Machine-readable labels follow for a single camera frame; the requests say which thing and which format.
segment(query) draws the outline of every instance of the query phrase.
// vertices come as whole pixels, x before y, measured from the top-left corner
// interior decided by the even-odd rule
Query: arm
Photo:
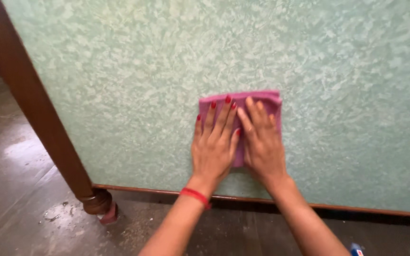
[[[245,163],[273,197],[305,256],[349,256],[339,239],[312,210],[286,171],[284,147],[276,121],[261,102],[246,100],[251,120],[238,109],[245,130]]]
[[[203,131],[201,116],[197,116],[191,145],[193,174],[186,184],[186,188],[200,192],[208,200],[229,173],[240,135],[239,130],[232,134],[236,104],[231,104],[230,97],[226,99],[213,126],[215,111],[214,102],[208,109]],[[180,195],[139,255],[182,255],[204,208],[204,204],[196,198]]]

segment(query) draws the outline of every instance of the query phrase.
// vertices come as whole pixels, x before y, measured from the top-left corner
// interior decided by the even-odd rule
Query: red thread bracelet
[[[194,189],[188,189],[188,188],[183,188],[180,192],[180,195],[189,195],[197,200],[201,201],[205,205],[205,210],[208,210],[211,208],[211,204],[208,203],[207,198],[202,195],[200,192],[195,191]]]

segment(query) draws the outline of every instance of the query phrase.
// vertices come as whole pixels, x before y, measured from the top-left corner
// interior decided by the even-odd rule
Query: stone floor
[[[102,226],[74,198],[0,78],[0,255],[136,255],[174,198],[112,194],[120,218]],[[186,255],[301,255],[282,216],[266,210],[270,206],[235,205],[220,201],[203,214]],[[345,246],[356,242],[365,256],[410,256],[410,225],[346,216],[324,219]]]

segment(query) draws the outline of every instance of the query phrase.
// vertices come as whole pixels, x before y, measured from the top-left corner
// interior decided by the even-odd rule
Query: wooden skirting board
[[[93,184],[93,188],[121,190],[121,191],[134,191],[134,192],[149,192],[149,193],[163,194],[163,195],[178,195],[179,193],[179,191],[171,191],[171,190],[140,189],[140,188],[121,187],[121,186],[102,185],[102,184]],[[274,204],[273,200],[263,199],[263,198],[249,198],[249,197],[228,196],[228,195],[213,195],[212,198],[219,199],[219,200],[228,200],[228,201]],[[410,212],[408,211],[371,209],[371,208],[351,207],[351,206],[330,206],[330,205],[312,204],[312,203],[310,203],[309,205],[315,209],[342,210],[342,211],[353,211],[353,212],[410,217]]]

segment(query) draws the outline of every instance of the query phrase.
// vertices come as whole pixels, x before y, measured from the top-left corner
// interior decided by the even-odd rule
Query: wooden furniture leg
[[[75,148],[37,76],[0,1],[0,75],[85,212],[105,214],[112,205],[106,189],[92,188]]]

